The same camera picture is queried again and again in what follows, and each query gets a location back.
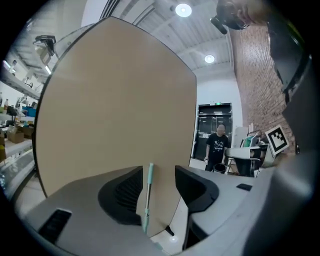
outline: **person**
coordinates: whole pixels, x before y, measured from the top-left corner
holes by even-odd
[[[229,140],[225,135],[226,126],[220,124],[216,132],[211,134],[206,141],[206,152],[204,161],[207,161],[206,171],[211,172],[216,164],[224,164],[225,150],[228,148]]]

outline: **white ceiling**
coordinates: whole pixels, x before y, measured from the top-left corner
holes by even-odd
[[[216,15],[218,0],[187,0],[192,8],[189,17],[180,17],[174,11],[182,3],[177,0],[52,0],[34,17],[28,33],[21,33],[13,51],[27,66],[33,67],[38,77],[47,78],[44,66],[31,49],[31,41],[38,35],[55,35],[57,46],[70,43],[66,35],[97,22],[104,16],[106,6],[116,4],[112,16],[135,24],[147,31],[175,52],[197,75],[220,75],[233,71],[233,54],[229,33],[221,34],[211,23]],[[205,62],[206,55],[215,61]]]

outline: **wooden panel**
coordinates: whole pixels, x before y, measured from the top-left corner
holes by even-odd
[[[148,235],[155,235],[171,222],[180,199],[175,165],[189,165],[195,109],[193,72],[145,31],[105,19],[69,49],[45,89],[36,155],[46,193],[142,165],[137,213],[143,216],[152,162]]]

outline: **black bin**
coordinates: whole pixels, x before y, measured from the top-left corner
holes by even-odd
[[[220,173],[220,174],[224,174],[226,172],[226,166],[222,163],[217,163],[214,167],[213,167],[213,171],[215,173]]]

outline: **brick wall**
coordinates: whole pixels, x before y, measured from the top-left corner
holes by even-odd
[[[286,152],[294,153],[295,138],[282,116],[285,95],[270,57],[269,34],[266,27],[251,26],[230,32],[234,71],[239,87],[243,125],[253,123],[263,133],[280,124],[290,142]]]

